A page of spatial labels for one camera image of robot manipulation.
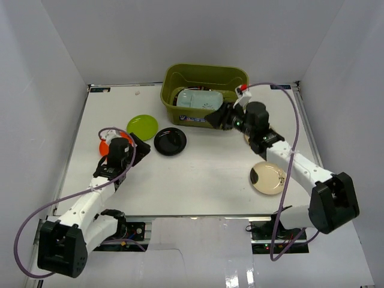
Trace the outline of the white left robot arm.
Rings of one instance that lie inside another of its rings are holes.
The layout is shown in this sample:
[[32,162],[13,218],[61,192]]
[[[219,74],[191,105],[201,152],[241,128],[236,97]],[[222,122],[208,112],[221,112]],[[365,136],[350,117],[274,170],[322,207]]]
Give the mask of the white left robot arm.
[[42,225],[38,268],[76,278],[84,270],[90,252],[109,237],[125,236],[125,214],[105,209],[104,204],[117,192],[127,170],[146,157],[151,147],[134,133],[127,138],[114,136],[108,144],[108,153],[98,162],[87,193],[56,221]]

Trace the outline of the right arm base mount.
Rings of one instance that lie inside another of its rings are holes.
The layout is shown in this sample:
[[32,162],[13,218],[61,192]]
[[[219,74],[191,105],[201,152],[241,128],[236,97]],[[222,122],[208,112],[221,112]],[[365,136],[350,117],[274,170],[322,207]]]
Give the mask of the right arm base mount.
[[[252,221],[245,230],[251,236],[251,246],[254,255],[269,254],[271,250],[272,232],[274,222],[269,221]],[[286,246],[297,236],[300,229],[286,230],[281,223],[278,225],[277,235],[275,239],[274,255],[281,253]],[[287,254],[306,254],[309,253],[307,234],[304,232],[298,240],[286,251]]]

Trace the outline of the small black plate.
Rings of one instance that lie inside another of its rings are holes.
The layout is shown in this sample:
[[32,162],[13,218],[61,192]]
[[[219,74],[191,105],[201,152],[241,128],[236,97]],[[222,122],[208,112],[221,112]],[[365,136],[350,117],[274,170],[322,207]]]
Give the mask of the small black plate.
[[155,149],[163,156],[175,156],[181,153],[187,145],[185,133],[175,127],[160,130],[154,138]]

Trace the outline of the orange plate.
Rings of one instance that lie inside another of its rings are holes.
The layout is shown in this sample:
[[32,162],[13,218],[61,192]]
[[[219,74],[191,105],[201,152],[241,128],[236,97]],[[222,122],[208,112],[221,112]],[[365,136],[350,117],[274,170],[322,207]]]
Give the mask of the orange plate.
[[[119,132],[119,137],[127,139],[129,144],[132,144],[131,139],[128,137],[126,133]],[[99,153],[102,157],[106,156],[109,153],[109,145],[106,143],[104,139],[100,140]]]

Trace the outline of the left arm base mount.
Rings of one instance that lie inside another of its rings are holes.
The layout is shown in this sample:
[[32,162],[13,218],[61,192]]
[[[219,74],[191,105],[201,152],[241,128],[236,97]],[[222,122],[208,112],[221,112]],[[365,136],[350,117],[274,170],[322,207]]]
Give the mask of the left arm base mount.
[[101,215],[113,217],[118,221],[117,231],[114,235],[106,238],[107,241],[130,239],[143,241],[145,238],[145,222],[128,221],[125,213],[116,209],[105,209]]

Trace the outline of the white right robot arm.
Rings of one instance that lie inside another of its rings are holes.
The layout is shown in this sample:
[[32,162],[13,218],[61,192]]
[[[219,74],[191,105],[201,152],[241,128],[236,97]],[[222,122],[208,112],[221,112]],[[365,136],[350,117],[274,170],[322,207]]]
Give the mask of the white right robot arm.
[[284,208],[271,224],[271,233],[285,239],[293,229],[315,228],[329,234],[359,216],[360,210],[352,178],[341,172],[330,172],[297,153],[269,124],[269,113],[260,102],[245,109],[239,104],[223,103],[206,115],[213,128],[232,128],[248,136],[252,151],[264,160],[286,171],[310,194],[307,205]]

